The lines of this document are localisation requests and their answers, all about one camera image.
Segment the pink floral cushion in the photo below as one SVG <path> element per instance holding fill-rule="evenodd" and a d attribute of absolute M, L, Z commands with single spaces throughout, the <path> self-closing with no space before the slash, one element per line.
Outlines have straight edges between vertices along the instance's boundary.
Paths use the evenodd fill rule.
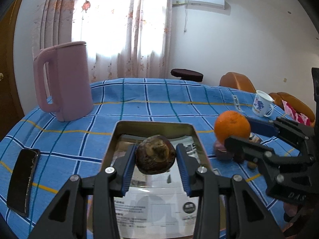
<path fill-rule="evenodd" d="M 282 100 L 283 109 L 286 115 L 290 116 L 292 120 L 310 126 L 310 119 L 303 113 L 297 111 L 285 100 Z"/>

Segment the dark round stool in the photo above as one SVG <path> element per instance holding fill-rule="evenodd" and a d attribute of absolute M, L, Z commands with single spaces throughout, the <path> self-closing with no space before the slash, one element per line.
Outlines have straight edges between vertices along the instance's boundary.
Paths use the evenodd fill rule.
<path fill-rule="evenodd" d="M 196 72 L 188 69 L 172 69 L 171 75 L 173 77 L 180 78 L 181 80 L 195 81 L 201 83 L 204 75 L 200 72 Z"/>

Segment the purple round fruit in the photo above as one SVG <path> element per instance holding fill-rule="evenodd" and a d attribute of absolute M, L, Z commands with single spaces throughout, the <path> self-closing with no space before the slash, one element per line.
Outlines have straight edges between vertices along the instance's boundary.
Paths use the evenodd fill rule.
<path fill-rule="evenodd" d="M 218 140 L 214 142 L 213 153 L 220 161 L 230 161 L 233 158 L 233 153 L 228 152 L 224 145 L 221 144 Z"/>

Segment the dark brown round fruit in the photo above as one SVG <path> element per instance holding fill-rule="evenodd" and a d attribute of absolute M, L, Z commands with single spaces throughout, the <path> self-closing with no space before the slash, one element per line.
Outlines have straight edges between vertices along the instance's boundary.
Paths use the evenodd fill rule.
<path fill-rule="evenodd" d="M 146 175 L 164 173 L 174 165 L 176 151 L 171 142 L 162 135 L 143 140 L 135 151 L 135 165 Z"/>

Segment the metal rectangular tray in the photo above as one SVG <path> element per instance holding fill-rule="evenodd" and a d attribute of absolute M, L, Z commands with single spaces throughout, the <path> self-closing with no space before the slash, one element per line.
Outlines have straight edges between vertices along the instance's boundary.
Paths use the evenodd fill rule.
<path fill-rule="evenodd" d="M 127 149 L 153 136 L 165 136 L 173 146 L 182 144 L 188 156 L 211 168 L 206 150 L 188 123 L 119 121 L 116 123 L 102 170 L 113 166 Z M 192 238 L 198 199 L 183 189 L 178 165 L 162 174 L 145 175 L 134 169 L 129 190 L 114 199 L 121 238 Z"/>

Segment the wooden door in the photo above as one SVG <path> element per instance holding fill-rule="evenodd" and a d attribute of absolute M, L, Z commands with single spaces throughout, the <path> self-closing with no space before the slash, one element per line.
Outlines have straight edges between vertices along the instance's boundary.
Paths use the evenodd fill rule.
<path fill-rule="evenodd" d="M 7 133 L 24 116 L 14 73 L 14 34 L 22 0 L 12 2 L 1 20 L 1 81 L 0 81 L 0 137 Z"/>

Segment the small brown longan fruit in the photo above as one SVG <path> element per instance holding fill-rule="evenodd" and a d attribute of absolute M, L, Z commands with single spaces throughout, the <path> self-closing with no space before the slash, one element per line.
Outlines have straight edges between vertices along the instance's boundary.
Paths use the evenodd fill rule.
<path fill-rule="evenodd" d="M 254 163 L 254 162 L 248 161 L 248 162 L 247 162 L 247 167 L 248 167 L 249 169 L 253 170 L 253 169 L 256 169 L 256 168 L 257 168 L 257 164 Z"/>

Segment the pink plastic pitcher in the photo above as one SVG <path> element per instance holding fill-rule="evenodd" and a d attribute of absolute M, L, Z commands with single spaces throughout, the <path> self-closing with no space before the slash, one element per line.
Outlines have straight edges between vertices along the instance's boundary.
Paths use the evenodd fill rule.
<path fill-rule="evenodd" d="M 33 61 L 39 107 L 57 120 L 73 121 L 93 110 L 86 42 L 42 49 Z"/>

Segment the blue plaid tablecloth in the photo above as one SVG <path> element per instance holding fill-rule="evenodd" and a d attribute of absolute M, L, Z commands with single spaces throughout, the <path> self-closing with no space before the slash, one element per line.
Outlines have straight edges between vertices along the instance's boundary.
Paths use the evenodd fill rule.
<path fill-rule="evenodd" d="M 18 238 L 27 238 L 54 195 L 72 174 L 95 175 L 120 120 L 182 122 L 198 133 L 214 170 L 246 179 L 281 228 L 283 203 L 266 195 L 266 182 L 246 164 L 217 160 L 213 152 L 216 118 L 227 110 L 253 117 L 253 93 L 174 79 L 125 78 L 91 85 L 94 108 L 84 118 L 64 123 L 39 107 L 24 116 L 1 141 L 1 215 Z M 39 149 L 30 197 L 30 214 L 7 207 L 13 167 L 24 148 Z"/>

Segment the black smartphone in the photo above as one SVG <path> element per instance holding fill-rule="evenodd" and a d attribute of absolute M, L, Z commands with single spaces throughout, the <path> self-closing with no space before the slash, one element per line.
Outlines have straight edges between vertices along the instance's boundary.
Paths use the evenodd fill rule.
<path fill-rule="evenodd" d="M 30 191 L 39 156 L 39 149 L 22 149 L 11 174 L 7 207 L 23 217 L 29 215 Z"/>

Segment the orange leather sofa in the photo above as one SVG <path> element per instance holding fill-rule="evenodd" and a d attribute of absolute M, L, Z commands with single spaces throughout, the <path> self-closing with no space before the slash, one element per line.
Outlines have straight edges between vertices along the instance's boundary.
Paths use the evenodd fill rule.
<path fill-rule="evenodd" d="M 284 110 L 282 100 L 287 101 L 297 111 L 297 113 L 303 113 L 306 115 L 310 119 L 310 127 L 314 127 L 315 114 L 305 103 L 285 92 L 270 93 L 269 95 L 273 98 L 274 103 L 282 110 Z"/>

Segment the white printed mug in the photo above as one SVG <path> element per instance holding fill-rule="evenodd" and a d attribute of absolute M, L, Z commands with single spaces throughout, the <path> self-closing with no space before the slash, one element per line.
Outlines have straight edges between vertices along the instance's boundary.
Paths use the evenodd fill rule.
<path fill-rule="evenodd" d="M 252 105 L 252 111 L 259 117 L 270 117 L 274 111 L 274 100 L 266 92 L 257 90 Z"/>

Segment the sheer floral curtain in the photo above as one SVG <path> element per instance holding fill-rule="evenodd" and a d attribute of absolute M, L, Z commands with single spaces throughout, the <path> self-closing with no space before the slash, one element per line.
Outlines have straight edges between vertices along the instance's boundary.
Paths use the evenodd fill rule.
<path fill-rule="evenodd" d="M 171 20 L 172 0 L 38 0 L 32 54 L 84 41 L 91 82 L 166 78 Z"/>

